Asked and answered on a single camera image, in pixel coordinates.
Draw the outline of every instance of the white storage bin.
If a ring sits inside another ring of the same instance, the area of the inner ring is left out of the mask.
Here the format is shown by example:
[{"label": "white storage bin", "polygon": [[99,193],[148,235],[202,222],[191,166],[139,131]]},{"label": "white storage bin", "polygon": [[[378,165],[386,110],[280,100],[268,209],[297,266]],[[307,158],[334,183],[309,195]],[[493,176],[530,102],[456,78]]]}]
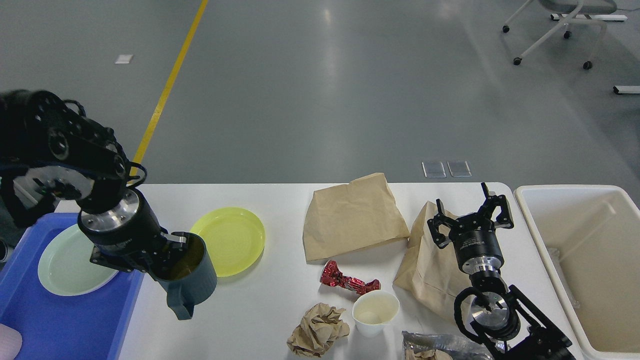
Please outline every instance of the white storage bin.
[{"label": "white storage bin", "polygon": [[[640,211],[617,186],[521,186],[515,197],[583,353],[640,359]],[[560,250],[574,309],[547,248]]]}]

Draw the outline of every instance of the gray floor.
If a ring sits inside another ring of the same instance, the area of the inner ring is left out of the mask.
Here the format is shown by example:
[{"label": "gray floor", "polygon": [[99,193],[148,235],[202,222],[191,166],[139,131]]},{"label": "gray floor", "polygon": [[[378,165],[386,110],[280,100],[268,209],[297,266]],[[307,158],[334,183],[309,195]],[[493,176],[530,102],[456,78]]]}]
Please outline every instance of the gray floor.
[{"label": "gray floor", "polygon": [[[2,88],[46,88],[132,158],[200,1],[5,1]],[[143,161],[151,183],[615,184],[640,202],[640,10],[556,34],[510,0],[211,0]],[[640,7],[638,0],[618,1]],[[130,65],[113,65],[118,54]],[[423,160],[473,176],[425,179]]]}]

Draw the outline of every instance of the plastic bag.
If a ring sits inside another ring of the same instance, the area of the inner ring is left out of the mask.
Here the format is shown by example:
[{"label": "plastic bag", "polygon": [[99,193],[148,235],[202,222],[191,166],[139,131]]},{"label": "plastic bag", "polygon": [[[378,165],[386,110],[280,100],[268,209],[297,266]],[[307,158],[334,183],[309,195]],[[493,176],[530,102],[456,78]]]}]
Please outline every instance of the plastic bag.
[{"label": "plastic bag", "polygon": [[411,349],[413,352],[427,350],[441,350],[449,354],[454,360],[493,360],[484,346],[452,334],[417,334],[403,331],[403,352]]}]

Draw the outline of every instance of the crumpled brown paper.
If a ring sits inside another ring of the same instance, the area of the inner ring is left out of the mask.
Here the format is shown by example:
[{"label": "crumpled brown paper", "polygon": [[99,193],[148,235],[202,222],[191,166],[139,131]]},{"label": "crumpled brown paper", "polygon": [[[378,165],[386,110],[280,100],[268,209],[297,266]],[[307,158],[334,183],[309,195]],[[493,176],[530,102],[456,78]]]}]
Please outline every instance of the crumpled brown paper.
[{"label": "crumpled brown paper", "polygon": [[339,319],[344,311],[322,302],[314,305],[302,316],[287,346],[298,356],[321,357],[335,340],[349,335],[349,324]]},{"label": "crumpled brown paper", "polygon": [[314,191],[302,240],[307,261],[409,237],[382,173]]},{"label": "crumpled brown paper", "polygon": [[410,348],[404,351],[404,360],[453,360],[453,358],[444,351],[427,350],[414,354]]},{"label": "crumpled brown paper", "polygon": [[[408,249],[400,268],[396,273],[394,284],[410,291],[422,304],[440,315],[443,319],[455,323],[453,318],[453,302],[465,288],[471,286],[469,276],[458,269],[456,253],[453,245],[439,249],[431,238],[426,221],[438,213],[436,204],[427,202],[415,219]],[[448,217],[457,218],[448,211]],[[447,234],[446,227],[440,232]],[[468,312],[469,300],[462,303],[462,313]]]}]

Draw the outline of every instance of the red wrapper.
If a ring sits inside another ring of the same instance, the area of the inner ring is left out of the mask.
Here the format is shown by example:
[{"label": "red wrapper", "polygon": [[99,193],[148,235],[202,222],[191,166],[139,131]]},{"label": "red wrapper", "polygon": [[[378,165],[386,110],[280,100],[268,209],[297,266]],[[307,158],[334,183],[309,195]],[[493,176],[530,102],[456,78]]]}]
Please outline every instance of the red wrapper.
[{"label": "red wrapper", "polygon": [[355,291],[359,295],[364,295],[373,290],[380,290],[380,282],[377,279],[365,283],[355,277],[344,276],[338,270],[338,264],[334,260],[329,260],[324,266],[320,282],[328,286],[340,286],[341,288]]}]

